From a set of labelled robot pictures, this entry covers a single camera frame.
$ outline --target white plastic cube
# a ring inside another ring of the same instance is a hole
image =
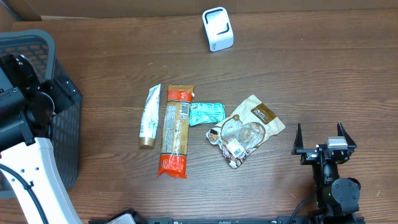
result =
[[[234,34],[225,8],[216,7],[206,10],[202,19],[212,52],[223,50],[234,44]]]

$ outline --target food package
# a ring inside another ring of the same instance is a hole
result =
[[[221,103],[192,103],[189,125],[218,123],[225,119],[224,105]]]
[[[189,112],[193,85],[169,85],[160,152],[159,172],[187,178]]]
[[[229,165],[236,169],[269,136],[279,134],[285,125],[256,96],[245,99],[222,122],[210,129],[206,136],[213,145],[219,145]]]

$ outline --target black wire basket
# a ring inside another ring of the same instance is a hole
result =
[[[55,56],[55,43],[50,34],[42,30],[0,33],[0,57],[23,55],[34,66],[41,82],[68,77]],[[51,142],[55,163],[65,187],[72,186],[78,177],[80,161],[80,115],[83,97],[78,95],[74,105],[53,117]],[[6,178],[0,172],[0,198],[16,197]]]

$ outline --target pasta package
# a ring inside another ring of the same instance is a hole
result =
[[[219,145],[229,165],[237,169],[268,138],[279,134],[285,125],[256,96],[245,99],[206,136]]]
[[[193,85],[169,85],[157,176],[187,178],[187,143]]]

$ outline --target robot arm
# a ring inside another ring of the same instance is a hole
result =
[[[312,223],[364,223],[363,218],[356,218],[359,211],[360,183],[354,178],[340,178],[337,165],[349,160],[356,148],[355,142],[345,131],[341,123],[337,124],[338,136],[328,137],[324,144],[317,144],[315,149],[304,149],[300,124],[292,149],[293,155],[301,155],[301,165],[311,165],[315,181],[315,191],[303,200],[317,196],[319,210],[310,212]],[[294,211],[292,223],[299,205]]]
[[[1,165],[19,174],[29,187],[23,186]],[[22,142],[1,152],[0,169],[14,189],[28,223],[81,223],[62,184],[49,139],[35,138],[30,146]],[[29,188],[37,197],[44,217],[40,216],[40,208],[30,196]]]

